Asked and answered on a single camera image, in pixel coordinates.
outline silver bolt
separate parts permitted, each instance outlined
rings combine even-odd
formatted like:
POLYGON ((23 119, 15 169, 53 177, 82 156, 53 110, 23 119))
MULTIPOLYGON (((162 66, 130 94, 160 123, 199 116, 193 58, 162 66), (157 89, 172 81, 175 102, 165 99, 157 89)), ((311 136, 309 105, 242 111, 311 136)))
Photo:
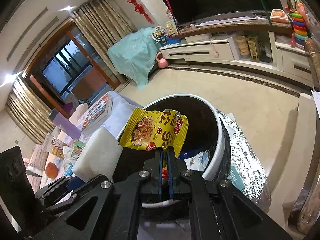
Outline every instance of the silver bolt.
POLYGON ((139 172, 139 176, 140 177, 146 177, 146 176, 148 176, 149 175, 149 171, 140 171, 139 172))
POLYGON ((101 182, 100 186, 102 188, 109 188, 111 186, 111 182, 108 180, 105 180, 105 181, 101 182))
POLYGON ((220 181, 220 185, 221 187, 229 187, 230 186, 230 182, 228 180, 222 180, 220 181))
POLYGON ((189 176, 192 175, 192 171, 191 170, 184 170, 184 171, 182 171, 182 175, 186 176, 186 177, 189 177, 189 176))

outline orange ring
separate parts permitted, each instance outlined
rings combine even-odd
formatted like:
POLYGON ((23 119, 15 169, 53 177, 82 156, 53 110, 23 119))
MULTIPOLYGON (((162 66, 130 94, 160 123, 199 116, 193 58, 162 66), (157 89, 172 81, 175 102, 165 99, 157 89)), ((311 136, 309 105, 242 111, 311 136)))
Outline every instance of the orange ring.
POLYGON ((295 20, 295 21, 297 21, 297 22, 304 23, 304 19, 296 18, 296 17, 292 17, 292 19, 295 20))
POLYGON ((297 34, 300 34, 301 36, 308 36, 308 33, 305 31, 300 31, 300 30, 297 30, 296 28, 293 28, 293 31, 297 34))

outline red logo on wrapper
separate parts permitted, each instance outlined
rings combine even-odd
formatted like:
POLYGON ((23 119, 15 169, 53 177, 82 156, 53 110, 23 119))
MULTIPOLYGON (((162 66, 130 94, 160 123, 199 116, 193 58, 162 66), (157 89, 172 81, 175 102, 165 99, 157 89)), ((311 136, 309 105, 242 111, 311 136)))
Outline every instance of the red logo on wrapper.
POLYGON ((152 150, 154 150, 156 148, 157 148, 156 144, 154 142, 150 142, 149 145, 146 147, 146 150, 147 151, 152 151, 152 150))
POLYGON ((176 125, 173 130, 175 135, 177 135, 180 132, 181 126, 182 126, 182 119, 180 118, 177 120, 176 125))

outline white foam block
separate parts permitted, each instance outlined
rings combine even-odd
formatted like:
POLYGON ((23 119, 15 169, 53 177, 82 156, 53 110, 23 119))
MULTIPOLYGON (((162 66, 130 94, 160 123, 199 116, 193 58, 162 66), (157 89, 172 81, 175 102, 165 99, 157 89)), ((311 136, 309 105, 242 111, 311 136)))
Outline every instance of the white foam block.
POLYGON ((84 182, 99 174, 112 179, 123 147, 104 127, 97 129, 82 150, 72 172, 84 182))

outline patterned curtain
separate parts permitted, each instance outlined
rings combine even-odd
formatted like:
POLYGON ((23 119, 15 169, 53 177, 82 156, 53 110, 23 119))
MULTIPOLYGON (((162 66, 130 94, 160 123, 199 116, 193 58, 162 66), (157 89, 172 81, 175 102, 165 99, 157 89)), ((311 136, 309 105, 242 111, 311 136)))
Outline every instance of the patterned curtain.
POLYGON ((84 3, 78 11, 71 13, 71 17, 109 69, 123 83, 124 78, 116 71, 107 51, 113 44, 133 32, 132 24, 106 0, 84 3))
POLYGON ((55 127, 48 118, 51 109, 20 77, 13 84, 6 109, 18 127, 37 144, 43 143, 47 133, 55 127))

